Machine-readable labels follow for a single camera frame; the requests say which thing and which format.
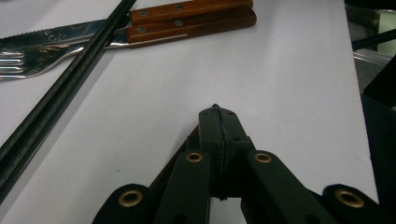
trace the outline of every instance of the black fabric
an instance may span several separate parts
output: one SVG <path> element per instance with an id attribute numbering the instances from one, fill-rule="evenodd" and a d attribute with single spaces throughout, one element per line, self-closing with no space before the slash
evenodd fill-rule
<path id="1" fill-rule="evenodd" d="M 378 45 L 396 39 L 396 29 L 386 31 L 384 33 L 369 36 L 363 39 L 352 41 L 352 49 L 365 49 L 373 45 Z"/>
<path id="2" fill-rule="evenodd" d="M 382 105 L 396 106 L 396 57 L 393 57 L 364 89 L 364 95 L 370 96 Z"/>
<path id="3" fill-rule="evenodd" d="M 345 3 L 370 9 L 396 9 L 396 3 L 393 0 L 345 0 Z"/>
<path id="4" fill-rule="evenodd" d="M 381 206 L 396 209 L 396 112 L 362 95 L 375 184 Z"/>

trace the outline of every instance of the wooden knife handle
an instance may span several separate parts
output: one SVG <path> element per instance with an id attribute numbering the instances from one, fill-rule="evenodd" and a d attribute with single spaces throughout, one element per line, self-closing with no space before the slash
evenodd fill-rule
<path id="1" fill-rule="evenodd" d="M 236 7 L 253 7 L 252 0 L 195 0 L 157 7 L 147 7 L 129 12 L 131 24 L 190 17 Z"/>
<path id="2" fill-rule="evenodd" d="M 256 23 L 250 7 L 237 7 L 180 19 L 141 23 L 127 28 L 132 48 L 247 28 Z"/>

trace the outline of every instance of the knife blade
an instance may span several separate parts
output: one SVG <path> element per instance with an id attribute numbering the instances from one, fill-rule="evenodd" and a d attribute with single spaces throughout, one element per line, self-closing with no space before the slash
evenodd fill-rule
<path id="1" fill-rule="evenodd" d="M 105 20 L 87 21 L 1 38 L 0 50 L 36 48 L 48 44 L 88 38 L 94 35 L 104 23 Z"/>
<path id="2" fill-rule="evenodd" d="M 174 26 L 183 26 L 184 21 L 182 19 L 188 17 L 191 18 L 193 16 L 202 16 L 205 17 L 208 13 L 219 12 L 219 14 L 224 13 L 225 10 L 231 8 L 239 8 L 239 7 L 249 7 L 252 8 L 253 2 L 251 0 L 214 0 L 214 1 L 190 1 L 190 2 L 179 2 L 174 4 L 168 4 L 157 7 L 148 7 L 137 10 L 131 10 L 129 12 L 129 19 L 126 16 L 125 21 L 128 21 L 132 26 L 127 27 L 128 36 L 134 35 L 134 33 L 138 33 L 138 35 L 147 35 L 151 34 L 151 38 L 162 39 L 172 36 L 172 34 L 168 35 L 160 35 L 157 37 L 152 36 L 156 32 L 151 32 L 153 26 L 156 26 L 156 23 L 160 23 L 162 25 L 162 29 L 167 30 L 167 32 L 172 32 Z M 183 22 L 182 25 L 176 25 L 177 22 Z M 79 41 L 83 39 L 88 39 L 97 32 L 101 24 L 104 23 L 104 20 L 99 21 L 88 21 L 78 24 L 66 25 L 62 27 L 56 27 L 52 29 L 40 30 L 31 33 L 26 33 L 22 35 L 14 35 L 0 39 L 0 51 L 15 51 L 18 49 L 26 49 L 26 48 L 37 48 L 46 45 L 60 44 L 70 41 Z M 123 29 L 120 28 L 116 35 L 121 35 L 124 33 Z M 146 42 L 145 40 L 132 40 L 128 37 L 128 41 L 132 42 Z"/>

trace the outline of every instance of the metal utensil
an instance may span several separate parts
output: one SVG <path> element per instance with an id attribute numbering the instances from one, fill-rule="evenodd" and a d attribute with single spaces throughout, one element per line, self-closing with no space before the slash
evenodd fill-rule
<path id="1" fill-rule="evenodd" d="M 49 44 L 89 39 L 99 30 L 105 21 L 87 21 L 0 38 L 0 51 L 16 51 L 18 49 L 38 48 Z"/>
<path id="2" fill-rule="evenodd" d="M 183 2 L 132 10 L 129 13 L 132 26 L 119 29 L 108 47 L 139 48 L 247 28 L 256 23 L 256 15 L 251 7 L 251 0 L 218 0 Z M 76 39 L 81 39 L 81 35 L 69 35 L 66 39 L 38 36 L 41 36 L 39 41 L 31 43 L 33 48 L 17 50 L 9 49 L 18 46 L 12 37 L 7 43 L 5 38 L 2 39 L 3 48 L 9 50 L 0 52 L 0 79 L 18 79 L 43 74 L 66 57 L 79 53 L 84 47 L 83 42 L 69 44 L 70 40 L 75 42 Z M 49 45 L 38 47 L 38 43 Z"/>

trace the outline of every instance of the black plastic object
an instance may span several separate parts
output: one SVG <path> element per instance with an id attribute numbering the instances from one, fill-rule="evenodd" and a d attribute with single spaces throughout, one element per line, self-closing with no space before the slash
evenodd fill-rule
<path id="1" fill-rule="evenodd" d="M 332 185 L 323 191 L 323 202 L 340 223 L 391 224 L 393 214 L 381 209 L 357 189 L 345 185 Z"/>
<path id="2" fill-rule="evenodd" d="M 155 224 L 208 222 L 210 157 L 201 150 L 181 153 L 169 177 Z"/>
<path id="3" fill-rule="evenodd" d="M 235 113 L 218 105 L 199 114 L 198 128 L 150 185 L 149 204 L 142 207 L 147 210 L 121 208 L 114 199 L 121 194 L 118 190 L 110 196 L 93 224 L 125 223 L 118 217 L 100 222 L 103 214 L 140 217 L 136 213 L 142 213 L 147 224 L 205 224 L 210 196 L 242 198 L 248 224 L 360 224 L 359 219 L 339 215 L 343 206 L 332 198 L 306 189 L 277 156 L 256 150 Z M 374 202 L 370 207 L 374 209 L 364 210 L 365 216 L 396 223 L 396 218 Z"/>
<path id="4" fill-rule="evenodd" d="M 271 223 L 337 223 L 276 155 L 249 152 L 247 174 Z"/>
<path id="5" fill-rule="evenodd" d="M 70 63 L 17 130 L 0 148 L 0 203 L 45 141 L 59 117 L 104 53 L 104 46 L 124 21 L 135 0 L 123 0 Z"/>
<path id="6" fill-rule="evenodd" d="M 135 184 L 125 185 L 110 195 L 93 223 L 149 223 L 151 200 L 148 188 Z"/>
<path id="7" fill-rule="evenodd" d="M 213 105 L 199 114 L 200 149 L 212 158 L 212 196 L 221 200 L 241 197 L 242 163 L 252 149 L 236 114 Z"/>
<path id="8" fill-rule="evenodd" d="M 361 104 L 379 204 L 396 211 L 396 111 L 364 94 Z"/>

